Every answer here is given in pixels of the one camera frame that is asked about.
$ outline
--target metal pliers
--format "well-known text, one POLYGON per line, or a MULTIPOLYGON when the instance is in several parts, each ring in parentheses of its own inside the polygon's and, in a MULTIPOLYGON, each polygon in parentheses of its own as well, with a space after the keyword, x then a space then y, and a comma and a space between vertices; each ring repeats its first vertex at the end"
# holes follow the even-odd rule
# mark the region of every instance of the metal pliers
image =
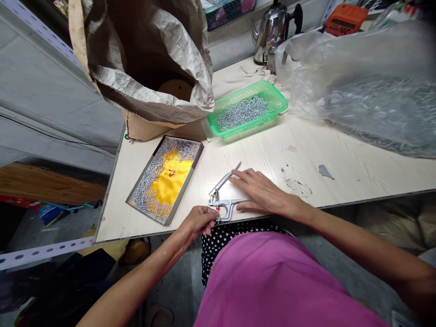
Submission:
MULTIPOLYGON (((242 162, 238 163, 234 170, 237 170, 242 162)), ((224 175, 224 177, 219 181, 217 186, 213 188, 212 191, 209 192, 209 206, 217 206, 217 207, 225 207, 226 215, 222 218, 217 218, 217 222, 227 222, 232 219, 232 210, 233 206, 239 202, 250 201, 249 198, 242 199, 233 199, 233 200, 219 200, 218 199, 218 190, 219 188, 227 181, 227 179, 232 175, 232 172, 229 172, 224 175)))

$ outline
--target kettle spout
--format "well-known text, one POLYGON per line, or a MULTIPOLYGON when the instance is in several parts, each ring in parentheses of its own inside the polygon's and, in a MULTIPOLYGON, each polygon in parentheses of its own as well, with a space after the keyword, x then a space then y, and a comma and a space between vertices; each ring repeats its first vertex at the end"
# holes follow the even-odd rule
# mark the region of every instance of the kettle spout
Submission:
POLYGON ((251 20, 251 39, 253 40, 254 45, 256 45, 258 36, 259 36, 259 32, 256 31, 256 26, 254 26, 254 21, 251 20))

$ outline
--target kettle handle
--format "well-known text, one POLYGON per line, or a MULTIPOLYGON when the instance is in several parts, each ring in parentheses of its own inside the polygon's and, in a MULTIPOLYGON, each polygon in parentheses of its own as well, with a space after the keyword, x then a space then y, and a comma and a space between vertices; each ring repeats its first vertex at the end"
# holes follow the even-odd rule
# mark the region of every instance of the kettle handle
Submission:
POLYGON ((295 6, 295 10, 292 14, 287 13, 286 14, 286 20, 285 20, 285 40, 287 39, 287 34, 289 32, 289 23, 291 20, 294 19, 296 30, 295 34, 301 33, 301 28, 303 26, 303 9, 301 8, 300 4, 297 4, 295 6))

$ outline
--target black and white polka dot fabric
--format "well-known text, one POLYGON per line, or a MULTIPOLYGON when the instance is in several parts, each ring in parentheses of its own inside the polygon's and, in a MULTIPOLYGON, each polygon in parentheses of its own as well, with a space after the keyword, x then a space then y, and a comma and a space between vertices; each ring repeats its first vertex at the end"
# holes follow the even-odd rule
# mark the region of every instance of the black and white polka dot fabric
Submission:
POLYGON ((204 287, 208 283, 210 269, 215 261, 219 251, 227 245, 227 243, 235 236, 244 233, 255 232, 277 232, 281 234, 288 233, 277 225, 272 223, 269 219, 257 219, 247 222, 230 223, 230 224, 217 224, 212 228, 212 233, 209 236, 201 236, 201 265, 203 268, 202 282, 204 287))

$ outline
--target yellow cloth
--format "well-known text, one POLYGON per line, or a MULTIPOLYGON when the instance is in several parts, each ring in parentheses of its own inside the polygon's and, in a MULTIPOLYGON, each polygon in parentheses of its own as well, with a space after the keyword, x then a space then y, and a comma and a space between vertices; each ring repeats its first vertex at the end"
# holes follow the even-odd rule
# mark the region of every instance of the yellow cloth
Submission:
POLYGON ((153 191, 157 193, 156 200, 159 200, 161 204, 168 203, 171 207, 193 164, 192 160, 180 162, 176 154, 176 152, 168 154, 162 173, 151 185, 153 191))

